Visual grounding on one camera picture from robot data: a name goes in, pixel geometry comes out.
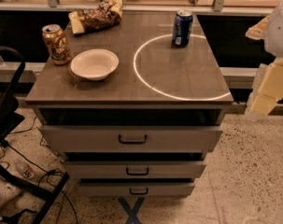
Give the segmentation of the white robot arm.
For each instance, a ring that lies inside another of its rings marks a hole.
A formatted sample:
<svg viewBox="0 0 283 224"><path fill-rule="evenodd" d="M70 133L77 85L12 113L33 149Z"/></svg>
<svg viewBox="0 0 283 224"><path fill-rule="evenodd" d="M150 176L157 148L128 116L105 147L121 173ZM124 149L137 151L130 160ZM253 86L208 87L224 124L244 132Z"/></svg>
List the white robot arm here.
<svg viewBox="0 0 283 224"><path fill-rule="evenodd" d="M269 16L250 27L246 37L262 39L265 50L275 56L269 65L260 64L247 101L246 114L261 119L283 99L283 0Z"/></svg>

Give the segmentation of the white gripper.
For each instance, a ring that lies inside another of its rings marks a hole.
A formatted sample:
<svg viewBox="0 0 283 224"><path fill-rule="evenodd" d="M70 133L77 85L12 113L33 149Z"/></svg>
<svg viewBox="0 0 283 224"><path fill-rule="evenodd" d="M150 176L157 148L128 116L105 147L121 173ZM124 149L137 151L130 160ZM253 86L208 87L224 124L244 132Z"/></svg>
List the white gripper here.
<svg viewBox="0 0 283 224"><path fill-rule="evenodd" d="M253 40L264 40L269 16L266 16L258 23L249 27L246 37ZM257 121L265 119L276 107L276 99L283 98L283 59L275 60L265 72L262 83L258 89L258 95L250 94L245 116Z"/></svg>

